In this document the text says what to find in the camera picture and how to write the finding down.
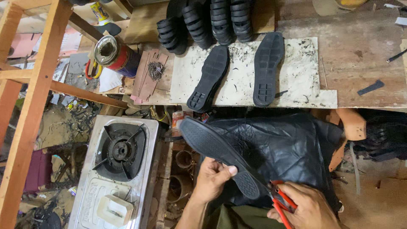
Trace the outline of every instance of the green trousers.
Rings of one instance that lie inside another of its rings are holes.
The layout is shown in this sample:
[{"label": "green trousers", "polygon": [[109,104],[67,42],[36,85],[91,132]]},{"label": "green trousers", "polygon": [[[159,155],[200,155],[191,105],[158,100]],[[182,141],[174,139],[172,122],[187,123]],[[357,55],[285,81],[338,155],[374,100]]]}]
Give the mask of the green trousers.
[{"label": "green trousers", "polygon": [[285,229],[282,223],[267,218],[269,209],[247,205],[221,205],[206,217],[205,229]]}]

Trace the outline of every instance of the nail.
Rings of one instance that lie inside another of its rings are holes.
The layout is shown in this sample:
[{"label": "nail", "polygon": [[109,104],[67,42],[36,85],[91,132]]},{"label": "nail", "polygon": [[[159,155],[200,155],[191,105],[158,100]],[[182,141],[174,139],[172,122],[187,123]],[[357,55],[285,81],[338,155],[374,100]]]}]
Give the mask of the nail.
[{"label": "nail", "polygon": [[237,168],[234,165],[229,166],[229,172],[232,176],[235,176],[237,174]]}]

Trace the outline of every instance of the burner grate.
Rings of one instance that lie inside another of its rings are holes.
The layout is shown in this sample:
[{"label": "burner grate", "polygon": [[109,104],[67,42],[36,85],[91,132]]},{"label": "burner grate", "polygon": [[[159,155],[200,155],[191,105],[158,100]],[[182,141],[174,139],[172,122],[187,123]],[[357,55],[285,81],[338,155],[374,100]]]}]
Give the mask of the burner grate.
[{"label": "burner grate", "polygon": [[144,124],[104,126],[93,170],[116,181],[130,181],[140,170],[146,145]]}]

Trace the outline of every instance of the stack of shoe soles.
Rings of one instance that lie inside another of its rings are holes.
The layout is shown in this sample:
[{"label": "stack of shoe soles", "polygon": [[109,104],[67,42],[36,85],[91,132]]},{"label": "stack of shoe soles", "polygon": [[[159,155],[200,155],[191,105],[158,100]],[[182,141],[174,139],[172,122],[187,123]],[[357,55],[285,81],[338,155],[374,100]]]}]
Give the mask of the stack of shoe soles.
[{"label": "stack of shoe soles", "polygon": [[231,0],[230,15],[234,33],[240,42],[252,41],[253,27],[250,21],[248,0]]},{"label": "stack of shoe soles", "polygon": [[222,78],[229,67],[229,53],[226,46],[215,46],[202,66],[202,76],[194,92],[187,100],[190,109],[198,113],[208,111]]},{"label": "stack of shoe soles", "polygon": [[218,40],[218,43],[224,46],[231,44],[230,0],[212,0],[210,20],[213,36]]},{"label": "stack of shoe soles", "polygon": [[264,178],[246,162],[239,150],[231,146],[228,139],[190,117],[182,121],[180,130],[184,140],[196,152],[237,167],[238,173],[232,179],[243,195],[253,200],[267,193]]},{"label": "stack of shoe soles", "polygon": [[176,18],[167,18],[157,22],[158,40],[168,52],[181,55],[186,50],[186,36],[177,26]]},{"label": "stack of shoe soles", "polygon": [[257,107],[266,107],[273,102],[276,95],[277,65],[283,55],[282,34],[266,34],[254,55],[253,102]]},{"label": "stack of shoe soles", "polygon": [[182,9],[184,22],[192,38],[202,49],[209,48],[213,39],[210,35],[210,27],[198,12],[202,12],[202,5],[199,3],[190,4]]}]

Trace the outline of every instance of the stainless steel stove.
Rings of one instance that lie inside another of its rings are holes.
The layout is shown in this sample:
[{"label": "stainless steel stove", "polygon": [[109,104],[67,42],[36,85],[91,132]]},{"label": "stainless steel stove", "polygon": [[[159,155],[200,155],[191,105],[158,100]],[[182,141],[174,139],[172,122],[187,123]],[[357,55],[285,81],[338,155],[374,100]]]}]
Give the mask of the stainless steel stove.
[{"label": "stainless steel stove", "polygon": [[160,143],[156,120],[98,115],[69,220],[69,229],[115,229],[96,215],[102,196],[134,205],[126,229],[146,228]]}]

